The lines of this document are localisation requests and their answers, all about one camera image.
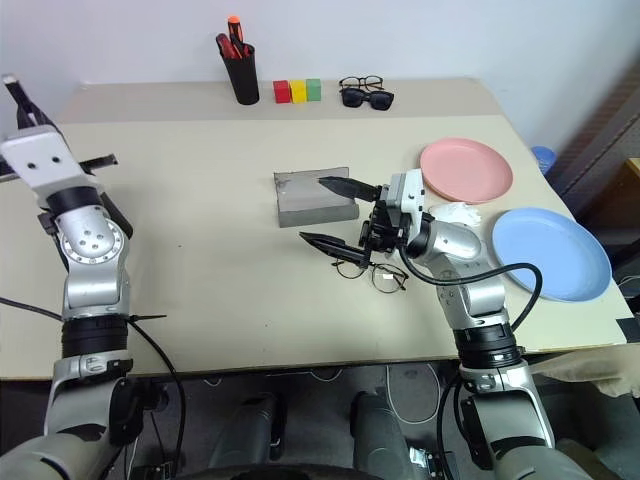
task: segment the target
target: white wall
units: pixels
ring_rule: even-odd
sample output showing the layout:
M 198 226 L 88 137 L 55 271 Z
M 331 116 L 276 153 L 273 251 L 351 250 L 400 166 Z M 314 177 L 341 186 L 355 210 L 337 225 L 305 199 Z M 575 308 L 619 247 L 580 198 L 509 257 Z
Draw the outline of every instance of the white wall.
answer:
M 638 0 L 0 1 L 0 69 L 52 114 L 82 82 L 224 78 L 214 35 L 237 14 L 263 79 L 478 77 L 559 149 L 640 53 Z

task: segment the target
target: red block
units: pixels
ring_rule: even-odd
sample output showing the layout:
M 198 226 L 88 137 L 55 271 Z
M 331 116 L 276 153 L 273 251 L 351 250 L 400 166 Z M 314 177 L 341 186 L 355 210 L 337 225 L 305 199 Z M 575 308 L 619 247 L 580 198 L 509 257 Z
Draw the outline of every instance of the red block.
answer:
M 273 93 L 276 94 L 276 103 L 290 103 L 291 92 L 289 82 L 286 80 L 276 80 L 273 82 Z

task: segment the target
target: black cable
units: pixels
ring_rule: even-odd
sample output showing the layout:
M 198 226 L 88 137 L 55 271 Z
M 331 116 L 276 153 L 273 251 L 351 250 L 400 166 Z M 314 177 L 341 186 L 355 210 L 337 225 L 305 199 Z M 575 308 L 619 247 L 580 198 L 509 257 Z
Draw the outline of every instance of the black cable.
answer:
M 458 425 L 458 431 L 462 438 L 464 438 L 465 442 L 468 443 L 467 440 L 467 432 L 464 430 L 464 425 L 462 424 L 462 417 L 460 416 L 460 390 L 462 390 L 462 378 L 459 378 L 456 382 L 456 387 L 453 390 L 453 414 L 456 418 L 456 425 Z
M 20 302 L 16 302 L 14 300 L 9 300 L 8 298 L 4 298 L 4 297 L 0 297 L 0 303 L 3 303 L 5 305 L 8 305 L 10 307 L 14 307 L 14 308 L 19 308 L 22 310 L 27 310 L 29 312 L 34 312 L 34 313 L 39 313 L 40 315 L 44 315 L 46 317 L 50 317 L 53 318 L 55 320 L 62 320 L 62 317 L 60 315 L 58 315 L 57 313 L 53 313 L 49 310 L 45 310 L 44 308 L 40 308 L 40 307 L 34 307 L 33 305 L 28 305 L 26 303 L 20 303 Z M 158 318 L 158 316 L 156 315 L 152 315 L 152 316 L 148 316 L 148 317 L 134 317 L 134 318 L 138 318 L 138 319 L 144 319 L 144 318 Z M 153 347 L 153 349 L 156 351 L 156 353 L 160 356 L 160 358 L 162 358 L 162 361 L 164 362 L 164 364 L 167 366 L 167 368 L 169 369 L 169 372 L 171 373 L 171 378 L 173 379 L 173 381 L 176 384 L 176 387 L 178 388 L 178 393 L 180 396 L 180 426 L 178 427 L 178 439 L 176 441 L 176 451 L 175 451 L 175 455 L 174 455 L 174 461 L 173 461 L 173 476 L 176 475 L 176 473 L 178 472 L 178 465 L 180 464 L 180 454 L 182 451 L 182 438 L 184 436 L 184 424 L 185 424 L 185 419 L 187 416 L 187 401 L 186 401 L 186 395 L 184 393 L 184 387 L 182 386 L 182 382 L 180 381 L 180 378 L 178 377 L 178 373 L 176 372 L 176 369 L 173 367 L 173 364 L 171 363 L 171 360 L 169 360 L 169 357 L 167 357 L 167 354 L 164 353 L 164 350 L 162 350 L 162 348 L 160 348 L 160 346 L 155 342 L 155 340 L 153 340 L 153 338 L 151 338 L 147 332 L 145 332 L 142 328 L 140 328 L 138 325 L 136 325 L 134 320 L 131 319 L 127 319 L 127 323 L 129 325 L 131 325 L 133 327 L 133 329 L 138 332 L 140 334 L 140 336 L 142 336 L 142 338 L 144 338 L 149 345 L 151 345 L 151 347 Z M 126 457 L 127 457 L 127 449 L 125 447 L 124 450 L 124 457 L 125 457 L 125 479 L 127 476 L 127 463 L 126 463 Z
M 153 424 L 153 429 L 155 430 L 156 438 L 158 439 L 158 446 L 160 447 L 160 455 L 162 456 L 162 463 L 166 463 L 167 454 L 164 450 L 164 444 L 162 443 L 160 432 L 158 431 L 158 425 L 156 424 L 156 416 L 153 414 L 153 412 L 149 412 L 149 416 L 151 417 L 151 423 Z
M 46 310 L 40 307 L 34 307 L 33 305 L 28 305 L 26 303 L 16 302 L 15 300 L 9 300 L 8 298 L 0 297 L 0 303 L 8 305 L 9 307 L 20 308 L 22 310 L 27 310 L 33 313 L 39 313 L 40 315 L 44 315 L 45 317 L 53 318 L 54 320 L 62 321 L 62 317 L 54 313 L 50 310 Z
M 442 397 L 440 397 L 440 405 L 438 406 L 438 416 L 436 418 L 436 443 L 438 446 L 438 455 L 440 456 L 440 463 L 442 463 L 442 469 L 444 470 L 445 480 L 455 480 L 451 473 L 451 467 L 449 467 L 449 462 L 447 461 L 447 457 L 444 453 L 444 441 L 442 439 L 442 422 L 444 419 L 444 407 L 447 405 L 447 397 L 449 396 L 449 392 L 451 391 L 451 387 L 460 380 L 460 372 L 456 372 L 456 374 L 449 380 L 447 386 L 444 387 L 444 391 L 442 392 Z
M 398 247 L 398 253 L 400 254 L 400 258 L 402 259 L 402 263 L 404 263 L 404 265 L 407 267 L 407 269 L 411 273 L 413 273 L 416 277 L 418 277 L 423 282 L 429 283 L 431 285 L 440 286 L 440 287 L 448 287 L 448 286 L 452 286 L 452 285 L 464 285 L 464 284 L 467 284 L 467 283 L 479 282 L 481 280 L 486 280 L 487 278 L 495 277 L 497 275 L 502 275 L 503 273 L 507 273 L 507 272 L 510 272 L 512 270 L 526 269 L 526 270 L 530 270 L 531 272 L 533 272 L 533 275 L 535 276 L 535 279 L 536 279 L 536 283 L 535 283 L 535 286 L 533 288 L 533 293 L 531 294 L 531 298 L 529 299 L 529 301 L 525 305 L 525 307 L 522 310 L 522 312 L 520 313 L 520 315 L 518 315 L 518 318 L 516 318 L 516 320 L 511 325 L 511 329 L 514 332 L 522 324 L 524 319 L 527 318 L 527 315 L 529 315 L 529 313 L 531 312 L 531 309 L 533 309 L 533 306 L 538 301 L 538 298 L 540 297 L 540 292 L 542 291 L 542 272 L 540 272 L 540 269 L 538 267 L 536 267 L 535 265 L 533 265 L 531 263 L 523 263 L 523 262 L 512 263 L 510 265 L 504 265 L 502 267 L 495 268 L 493 270 L 489 270 L 489 271 L 484 272 L 484 273 L 479 273 L 478 275 L 472 275 L 470 277 L 462 277 L 462 278 L 452 278 L 452 279 L 445 280 L 445 279 L 439 279 L 439 278 L 430 277 L 430 276 L 425 275 L 424 273 L 422 273 L 420 270 L 418 270 L 416 268 L 416 266 L 409 259 L 409 256 L 407 255 L 407 247 L 406 246 Z
M 178 466 L 180 464 L 180 454 L 182 451 L 182 437 L 184 436 L 184 424 L 187 416 L 187 399 L 184 393 L 184 387 L 182 386 L 182 381 L 180 381 L 180 378 L 178 377 L 178 373 L 176 372 L 176 369 L 173 367 L 173 364 L 171 363 L 171 360 L 169 360 L 169 357 L 167 357 L 167 354 L 164 353 L 164 350 L 162 350 L 162 348 L 160 348 L 160 346 L 155 342 L 155 340 L 153 340 L 153 338 L 151 338 L 147 334 L 147 332 L 145 332 L 142 328 L 140 328 L 140 326 L 138 326 L 133 320 L 129 319 L 127 320 L 127 323 L 131 325 L 131 327 L 136 332 L 138 332 L 142 336 L 142 338 L 144 338 L 149 343 L 149 345 L 153 347 L 153 349 L 160 356 L 160 358 L 162 358 L 162 361 L 169 369 L 171 378 L 173 379 L 174 383 L 176 384 L 176 387 L 178 388 L 178 394 L 180 397 L 180 425 L 178 427 L 178 439 L 176 440 L 176 451 L 173 456 L 173 465 L 172 465 L 172 474 L 175 477 L 176 474 L 178 473 Z
M 123 467 L 122 467 L 122 473 L 124 475 L 124 480 L 129 480 L 127 478 L 127 445 L 124 446 L 124 454 L 123 454 Z

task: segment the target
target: pink plate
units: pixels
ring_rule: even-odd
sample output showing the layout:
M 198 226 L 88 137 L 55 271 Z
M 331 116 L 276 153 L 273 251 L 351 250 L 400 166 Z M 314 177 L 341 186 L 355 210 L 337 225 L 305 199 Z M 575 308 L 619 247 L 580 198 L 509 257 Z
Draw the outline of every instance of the pink plate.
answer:
M 513 173 L 507 161 L 483 143 L 443 138 L 420 155 L 424 181 L 449 200 L 483 203 L 509 190 Z

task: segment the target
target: black glasses frame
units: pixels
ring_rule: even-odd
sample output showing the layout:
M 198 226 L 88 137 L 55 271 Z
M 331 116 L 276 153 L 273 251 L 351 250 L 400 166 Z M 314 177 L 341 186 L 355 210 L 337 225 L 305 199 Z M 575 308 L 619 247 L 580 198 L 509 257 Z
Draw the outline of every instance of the black glasses frame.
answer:
M 350 277 L 350 276 L 345 275 L 344 273 L 342 273 L 340 271 L 340 265 L 345 264 L 345 263 L 347 263 L 347 262 L 345 262 L 344 260 L 336 260 L 335 262 L 331 263 L 331 266 L 336 267 L 336 271 L 338 272 L 338 275 L 340 275 L 342 278 L 346 278 L 347 280 L 355 280 L 356 278 L 360 278 L 362 276 L 362 274 L 364 274 L 364 272 L 366 272 L 370 267 L 373 267 L 373 268 L 371 268 L 371 282 L 373 283 L 373 286 L 374 286 L 374 288 L 376 290 L 378 290 L 381 293 L 386 293 L 386 294 L 396 293 L 397 291 L 400 291 L 400 290 L 402 290 L 404 292 L 404 291 L 407 290 L 407 287 L 405 287 L 404 284 L 409 279 L 409 274 L 406 273 L 404 270 L 396 267 L 395 265 L 391 265 L 390 263 L 373 263 L 373 262 L 369 262 L 369 265 L 367 266 L 367 268 L 360 267 L 360 272 L 358 272 L 358 274 L 356 276 Z M 396 288 L 392 292 L 386 292 L 386 291 L 381 290 L 380 288 L 378 288 L 376 286 L 376 282 L 375 282 L 375 275 L 376 275 L 376 271 L 377 270 L 387 271 L 388 273 L 393 275 L 393 279 L 398 284 L 398 288 Z
M 348 83 L 349 80 L 355 80 L 356 83 Z M 372 88 L 374 88 L 375 91 L 384 90 L 382 82 L 384 82 L 382 77 L 377 75 L 367 75 L 366 77 L 345 77 L 338 82 L 338 85 L 340 85 L 340 88 L 364 87 L 368 92 L 370 92 Z

